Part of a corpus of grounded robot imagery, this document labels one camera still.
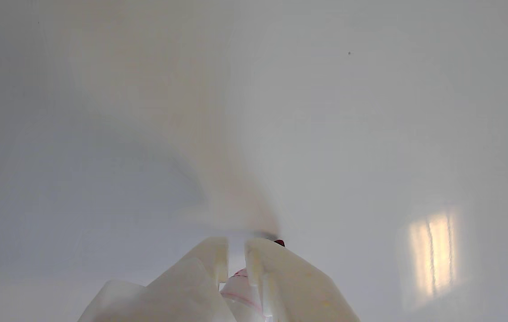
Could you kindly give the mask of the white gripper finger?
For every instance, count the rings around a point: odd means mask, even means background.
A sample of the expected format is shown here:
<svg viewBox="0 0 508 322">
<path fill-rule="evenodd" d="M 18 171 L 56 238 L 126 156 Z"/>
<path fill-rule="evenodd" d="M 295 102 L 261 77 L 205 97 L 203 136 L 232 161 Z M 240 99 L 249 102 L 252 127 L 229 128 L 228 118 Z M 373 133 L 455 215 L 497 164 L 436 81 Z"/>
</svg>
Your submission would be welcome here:
<svg viewBox="0 0 508 322">
<path fill-rule="evenodd" d="M 233 322 L 219 291 L 228 279 L 229 243 L 208 237 L 147 286 L 110 280 L 81 322 Z"/>
<path fill-rule="evenodd" d="M 245 242 L 248 280 L 265 314 L 275 322 L 358 322 L 333 280 L 278 243 L 263 238 Z"/>
</svg>

